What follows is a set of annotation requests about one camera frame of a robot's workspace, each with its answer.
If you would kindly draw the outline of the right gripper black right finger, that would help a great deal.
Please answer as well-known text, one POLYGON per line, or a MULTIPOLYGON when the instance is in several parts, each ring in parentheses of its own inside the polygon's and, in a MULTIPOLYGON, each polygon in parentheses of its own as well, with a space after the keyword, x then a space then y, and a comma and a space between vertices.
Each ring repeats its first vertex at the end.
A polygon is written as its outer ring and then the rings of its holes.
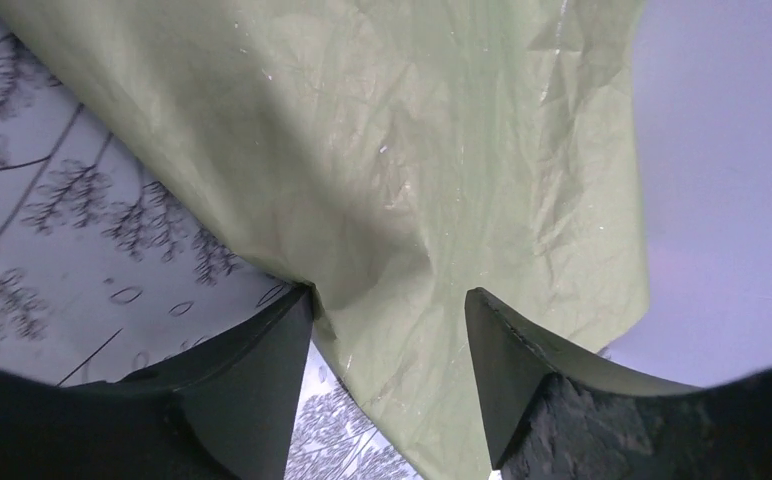
POLYGON ((485 289, 465 318, 505 479, 772 479, 772 368, 708 388, 613 363, 485 289))

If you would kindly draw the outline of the green and orange wrapping paper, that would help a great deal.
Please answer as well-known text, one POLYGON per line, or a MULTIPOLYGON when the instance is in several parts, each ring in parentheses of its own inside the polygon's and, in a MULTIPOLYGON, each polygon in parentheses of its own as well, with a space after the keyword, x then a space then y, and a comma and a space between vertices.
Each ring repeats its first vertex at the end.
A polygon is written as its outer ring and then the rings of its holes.
POLYGON ((597 351, 646 312, 639 1, 0 1, 235 253, 311 283, 316 342, 428 479, 490 460, 481 286, 597 351))

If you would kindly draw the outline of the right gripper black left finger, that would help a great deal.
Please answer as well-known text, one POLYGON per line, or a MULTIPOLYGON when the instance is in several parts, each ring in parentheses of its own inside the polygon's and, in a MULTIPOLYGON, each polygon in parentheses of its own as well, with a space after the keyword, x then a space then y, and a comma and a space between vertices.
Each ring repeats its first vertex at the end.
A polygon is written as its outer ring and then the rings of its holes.
POLYGON ((280 479, 312 330, 293 288, 251 319, 117 382, 0 370, 0 479, 280 479))

